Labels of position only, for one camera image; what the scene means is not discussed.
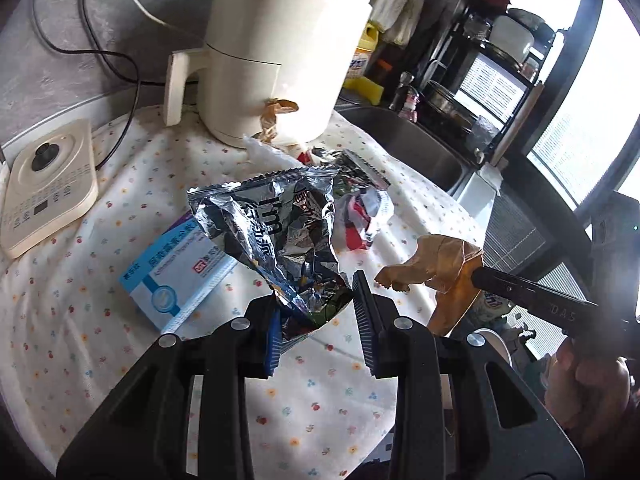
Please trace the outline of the person's right hand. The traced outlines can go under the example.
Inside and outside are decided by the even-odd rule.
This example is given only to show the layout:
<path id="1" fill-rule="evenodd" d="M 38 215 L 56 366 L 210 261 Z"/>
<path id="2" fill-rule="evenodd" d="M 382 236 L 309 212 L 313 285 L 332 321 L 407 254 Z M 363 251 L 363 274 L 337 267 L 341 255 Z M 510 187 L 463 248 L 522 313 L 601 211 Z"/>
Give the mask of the person's right hand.
<path id="1" fill-rule="evenodd" d="M 576 448 L 596 444 L 623 420 L 630 373 L 622 358 L 581 356 L 565 338 L 552 356 L 544 406 Z"/>

